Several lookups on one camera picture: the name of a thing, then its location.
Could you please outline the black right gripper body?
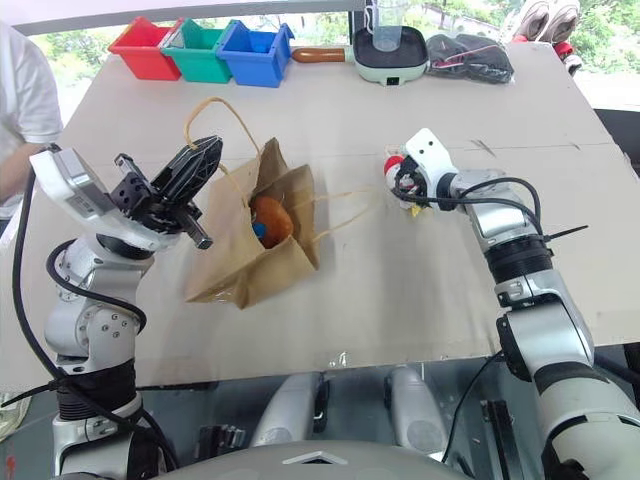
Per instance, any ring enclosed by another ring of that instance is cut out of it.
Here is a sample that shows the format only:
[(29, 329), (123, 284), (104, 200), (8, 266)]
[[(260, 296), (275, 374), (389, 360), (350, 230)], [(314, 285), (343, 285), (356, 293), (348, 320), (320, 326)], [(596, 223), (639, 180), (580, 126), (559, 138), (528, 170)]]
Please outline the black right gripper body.
[(401, 190), (416, 197), (435, 199), (434, 193), (428, 191), (426, 179), (419, 171), (417, 163), (416, 170), (412, 174), (401, 174)]

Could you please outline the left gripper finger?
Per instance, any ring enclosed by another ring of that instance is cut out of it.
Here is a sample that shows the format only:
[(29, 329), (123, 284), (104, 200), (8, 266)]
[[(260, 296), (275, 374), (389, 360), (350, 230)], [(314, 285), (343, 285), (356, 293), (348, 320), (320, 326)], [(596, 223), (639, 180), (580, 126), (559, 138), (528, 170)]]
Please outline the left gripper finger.
[(206, 185), (219, 167), (223, 148), (217, 135), (184, 146), (152, 180), (156, 193), (169, 204), (187, 204)]
[(198, 249), (208, 249), (213, 240), (199, 224), (202, 211), (192, 202), (176, 208), (176, 220)]

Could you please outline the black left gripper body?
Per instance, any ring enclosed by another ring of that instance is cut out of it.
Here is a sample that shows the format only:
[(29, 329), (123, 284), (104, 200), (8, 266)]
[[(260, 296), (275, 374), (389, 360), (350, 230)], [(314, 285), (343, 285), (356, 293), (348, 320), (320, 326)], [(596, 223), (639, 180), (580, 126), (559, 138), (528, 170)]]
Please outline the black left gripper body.
[(155, 177), (149, 180), (135, 164), (133, 158), (120, 153), (114, 164), (124, 178), (110, 193), (118, 209), (144, 227), (159, 233), (177, 234), (185, 231), (170, 203), (172, 195), (164, 192), (178, 166), (174, 157)]

